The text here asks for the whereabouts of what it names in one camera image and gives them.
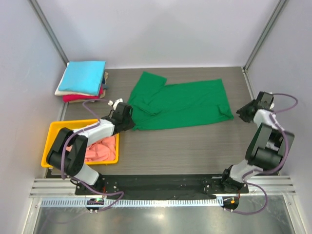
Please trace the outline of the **green t shirt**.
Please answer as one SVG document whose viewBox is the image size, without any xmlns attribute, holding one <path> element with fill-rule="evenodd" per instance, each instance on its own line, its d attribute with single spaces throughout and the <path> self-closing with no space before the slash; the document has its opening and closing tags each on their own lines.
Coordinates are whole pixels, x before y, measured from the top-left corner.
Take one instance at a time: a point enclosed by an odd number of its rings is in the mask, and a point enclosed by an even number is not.
<svg viewBox="0 0 312 234">
<path fill-rule="evenodd" d="M 234 118 L 221 79 L 166 82 L 165 77 L 142 73 L 128 100 L 134 130 L 182 128 Z"/>
</svg>

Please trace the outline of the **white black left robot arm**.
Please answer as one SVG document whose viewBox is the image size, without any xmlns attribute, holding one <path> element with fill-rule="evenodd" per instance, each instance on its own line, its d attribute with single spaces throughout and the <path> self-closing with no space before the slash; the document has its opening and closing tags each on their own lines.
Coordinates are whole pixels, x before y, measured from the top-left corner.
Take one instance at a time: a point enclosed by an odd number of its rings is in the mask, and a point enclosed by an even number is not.
<svg viewBox="0 0 312 234">
<path fill-rule="evenodd" d="M 93 195 L 104 189 L 103 175 L 85 163 L 87 148 L 120 132 L 132 129 L 133 109 L 122 99 L 110 102 L 112 110 L 108 116 L 98 118 L 95 123 L 70 129 L 59 122 L 53 122 L 50 128 L 56 128 L 56 137 L 46 150 L 46 163 L 61 171 L 61 176 L 70 176 L 86 186 Z"/>
</svg>

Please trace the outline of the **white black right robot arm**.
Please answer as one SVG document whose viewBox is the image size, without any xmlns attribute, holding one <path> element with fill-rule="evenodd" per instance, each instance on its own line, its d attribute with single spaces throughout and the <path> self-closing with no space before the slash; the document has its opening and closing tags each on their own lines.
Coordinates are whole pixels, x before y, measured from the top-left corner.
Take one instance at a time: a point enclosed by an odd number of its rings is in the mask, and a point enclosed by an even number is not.
<svg viewBox="0 0 312 234">
<path fill-rule="evenodd" d="M 235 193 L 247 184 L 249 178 L 273 174 L 285 164 L 294 134 L 276 120 L 273 111 L 275 95 L 259 92 L 256 99 L 237 110 L 244 122 L 257 125 L 257 131 L 246 150 L 245 159 L 224 170 L 219 182 L 222 191 Z"/>
</svg>

